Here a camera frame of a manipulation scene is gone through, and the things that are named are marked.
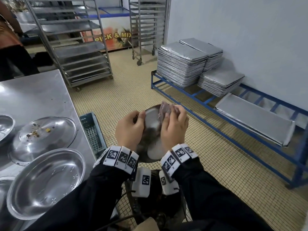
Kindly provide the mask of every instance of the black jacket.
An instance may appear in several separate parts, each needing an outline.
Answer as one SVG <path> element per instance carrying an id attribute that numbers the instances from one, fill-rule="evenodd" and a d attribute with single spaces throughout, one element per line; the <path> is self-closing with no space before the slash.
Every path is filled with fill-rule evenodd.
<path id="1" fill-rule="evenodd" d="M 129 174 L 116 167 L 98 164 L 87 180 L 26 230 L 94 231 L 107 225 L 116 200 L 121 196 L 121 185 L 128 177 Z M 187 160 L 173 177 L 182 187 L 194 221 L 185 222 L 172 230 L 272 230 L 240 198 L 204 171 L 199 158 Z"/>

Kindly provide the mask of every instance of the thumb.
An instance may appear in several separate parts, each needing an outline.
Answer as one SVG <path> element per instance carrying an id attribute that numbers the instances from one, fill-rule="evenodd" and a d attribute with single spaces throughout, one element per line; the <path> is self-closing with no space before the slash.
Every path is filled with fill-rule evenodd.
<path id="1" fill-rule="evenodd" d="M 138 115 L 136 125 L 143 126 L 144 125 L 144 118 L 145 118 L 145 111 L 143 110 Z"/>
<path id="2" fill-rule="evenodd" d="M 161 125 L 161 129 L 162 130 L 166 131 L 168 129 L 169 120 L 170 120 L 170 114 L 166 113 L 165 117 L 164 117 L 164 120 L 163 120 L 163 123 Z"/>

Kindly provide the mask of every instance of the plastic crate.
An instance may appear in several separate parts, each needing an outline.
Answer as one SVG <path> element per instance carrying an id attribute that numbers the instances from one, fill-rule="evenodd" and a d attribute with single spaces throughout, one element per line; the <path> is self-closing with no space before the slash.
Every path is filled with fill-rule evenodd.
<path id="1" fill-rule="evenodd" d="M 96 159 L 98 159 L 107 146 L 96 116 L 94 112 L 90 112 L 80 116 L 79 118 L 91 144 L 94 155 Z"/>

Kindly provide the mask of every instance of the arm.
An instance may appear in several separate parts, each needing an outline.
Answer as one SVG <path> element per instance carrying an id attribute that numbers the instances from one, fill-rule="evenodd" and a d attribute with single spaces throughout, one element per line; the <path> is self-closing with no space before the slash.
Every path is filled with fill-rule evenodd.
<path id="1" fill-rule="evenodd" d="M 110 222 L 121 185 L 129 174 L 98 164 L 89 178 L 61 199 L 27 231 L 96 230 Z"/>
<path id="2" fill-rule="evenodd" d="M 181 186 L 193 220 L 213 219 L 238 230 L 272 230 L 247 204 L 189 159 L 173 174 Z"/>
<path id="3" fill-rule="evenodd" d="M 7 8 L 7 6 L 2 1 L 0 1 L 0 15 L 2 15 L 10 23 L 10 25 L 13 27 L 14 31 L 17 34 L 23 33 L 19 25 L 19 22 L 17 21 L 17 19 L 13 17 L 10 10 Z"/>

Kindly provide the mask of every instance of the person's leg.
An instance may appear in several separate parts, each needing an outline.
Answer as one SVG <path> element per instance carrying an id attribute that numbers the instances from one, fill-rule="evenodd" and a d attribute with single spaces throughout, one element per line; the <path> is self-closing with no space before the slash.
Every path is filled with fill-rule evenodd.
<path id="1" fill-rule="evenodd" d="M 25 76 L 39 73 L 27 50 L 20 45 L 4 48 L 6 56 Z"/>
<path id="2" fill-rule="evenodd" d="M 13 79 L 10 66 L 7 63 L 5 52 L 0 49 L 0 82 Z"/>

